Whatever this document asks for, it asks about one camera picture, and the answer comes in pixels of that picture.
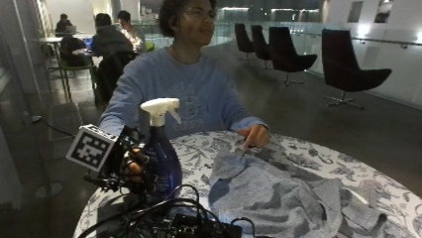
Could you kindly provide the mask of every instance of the light blue sweater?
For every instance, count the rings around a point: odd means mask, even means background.
[[[146,133],[149,115],[139,109],[139,104],[159,97],[181,100],[178,114],[182,124],[166,113],[170,139],[203,131],[235,131],[254,124],[265,125],[258,118],[249,116],[235,95],[234,82],[214,59],[201,54],[197,63],[182,64],[166,49],[159,49],[143,54],[123,68],[99,117],[99,128],[118,135],[125,124]]]

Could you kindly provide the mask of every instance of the white trigger sprayer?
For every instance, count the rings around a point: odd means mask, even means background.
[[[175,108],[179,107],[178,98],[157,98],[141,104],[141,108],[150,114],[150,126],[159,127],[165,125],[165,114],[169,112],[178,123],[182,123]]]

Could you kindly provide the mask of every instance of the floral tablecloth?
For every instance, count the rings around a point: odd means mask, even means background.
[[[201,204],[207,207],[213,158],[219,152],[237,153],[242,137],[233,132],[209,132],[179,137],[171,143],[182,164],[183,183],[198,189]],[[247,153],[265,161],[295,165],[323,178],[338,178],[344,185],[374,187],[376,208],[387,214],[386,237],[422,238],[420,197],[354,158],[307,141],[279,135],[271,135],[270,145],[265,149],[253,149]],[[98,207],[118,194],[101,192],[99,189],[95,191],[81,213],[73,237],[98,221]],[[194,197],[193,191],[185,189],[182,196]]]

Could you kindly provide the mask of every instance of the spray bottle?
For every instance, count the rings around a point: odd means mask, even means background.
[[[154,157],[157,164],[151,168],[155,176],[154,189],[147,195],[147,203],[161,202],[174,188],[182,184],[182,167],[174,148],[165,133],[165,114],[169,112],[178,123],[181,117],[175,113],[179,107],[179,99],[157,98],[141,104],[141,108],[150,114],[149,138],[143,146],[143,152]]]

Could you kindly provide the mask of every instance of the office chair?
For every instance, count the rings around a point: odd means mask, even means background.
[[[354,104],[352,98],[346,98],[346,92],[355,92],[376,88],[391,74],[390,68],[359,69],[355,59],[351,32],[343,30],[322,31],[322,61],[326,85],[342,91],[342,97],[332,99],[332,105],[351,105],[359,109],[362,106]]]
[[[258,59],[262,59],[265,64],[263,68],[266,69],[270,66],[267,66],[266,62],[271,60],[270,54],[269,54],[269,45],[265,42],[263,34],[262,34],[262,27],[259,25],[251,25],[251,42],[254,47],[254,53]]]
[[[242,23],[234,24],[234,34],[237,48],[241,52],[246,53],[245,60],[249,60],[249,54],[254,53],[253,43],[249,40],[245,25]]]
[[[155,51],[155,44],[153,42],[145,42],[146,52]]]
[[[273,68],[287,72],[283,80],[286,86],[303,83],[303,81],[288,80],[288,74],[310,68],[316,60],[316,55],[299,56],[296,54],[287,27],[269,28],[269,54]]]

